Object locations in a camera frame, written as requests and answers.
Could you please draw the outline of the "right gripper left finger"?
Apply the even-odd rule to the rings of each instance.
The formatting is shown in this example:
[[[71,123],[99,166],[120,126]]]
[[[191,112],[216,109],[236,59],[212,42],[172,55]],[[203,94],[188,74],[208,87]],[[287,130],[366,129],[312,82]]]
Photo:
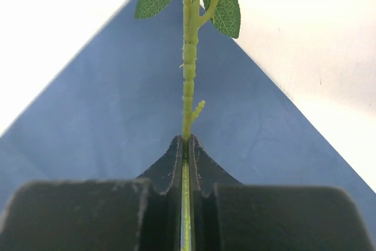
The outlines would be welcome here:
[[[32,181],[1,217],[2,250],[179,250],[183,141],[132,180]]]

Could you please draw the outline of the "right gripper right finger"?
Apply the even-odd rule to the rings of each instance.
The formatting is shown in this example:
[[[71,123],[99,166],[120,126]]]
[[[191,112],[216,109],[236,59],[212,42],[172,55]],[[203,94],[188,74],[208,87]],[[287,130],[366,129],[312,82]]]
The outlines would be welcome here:
[[[244,185],[189,141],[193,250],[373,250],[354,201],[332,186]]]

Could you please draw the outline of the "blue wrapping paper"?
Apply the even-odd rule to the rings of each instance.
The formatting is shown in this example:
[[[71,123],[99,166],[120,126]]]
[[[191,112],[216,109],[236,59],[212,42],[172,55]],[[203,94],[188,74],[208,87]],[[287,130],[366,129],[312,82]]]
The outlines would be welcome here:
[[[1,205],[34,179],[133,178],[182,126],[182,0],[138,21],[131,0],[1,137]],[[334,185],[366,216],[375,193],[231,39],[200,30],[194,123],[243,183]]]

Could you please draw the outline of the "pink artificial flower bouquet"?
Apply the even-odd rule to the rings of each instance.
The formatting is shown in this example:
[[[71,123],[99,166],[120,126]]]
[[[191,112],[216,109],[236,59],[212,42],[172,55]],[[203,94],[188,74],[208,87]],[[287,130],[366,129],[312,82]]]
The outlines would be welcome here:
[[[156,16],[172,0],[138,0],[136,19]],[[189,139],[193,122],[205,106],[201,101],[193,107],[194,79],[196,77],[197,44],[199,29],[210,21],[213,26],[230,38],[237,39],[240,33],[241,13],[238,0],[183,0],[183,157],[182,157],[182,250],[192,250],[193,207],[190,203]]]

